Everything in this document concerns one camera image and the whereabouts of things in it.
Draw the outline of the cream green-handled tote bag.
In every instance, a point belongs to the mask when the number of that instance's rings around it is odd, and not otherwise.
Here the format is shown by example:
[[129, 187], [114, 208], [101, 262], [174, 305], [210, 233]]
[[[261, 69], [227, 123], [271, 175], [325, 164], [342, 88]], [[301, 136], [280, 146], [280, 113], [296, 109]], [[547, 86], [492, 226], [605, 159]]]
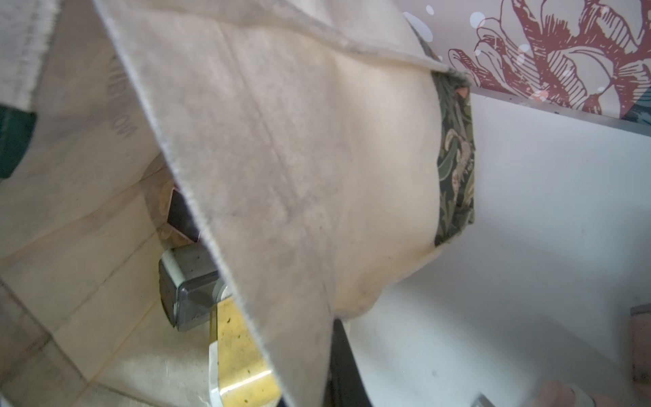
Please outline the cream green-handled tote bag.
[[4, 1], [1, 310], [84, 378], [157, 297], [172, 188], [283, 400], [474, 220], [470, 81], [392, 1]]

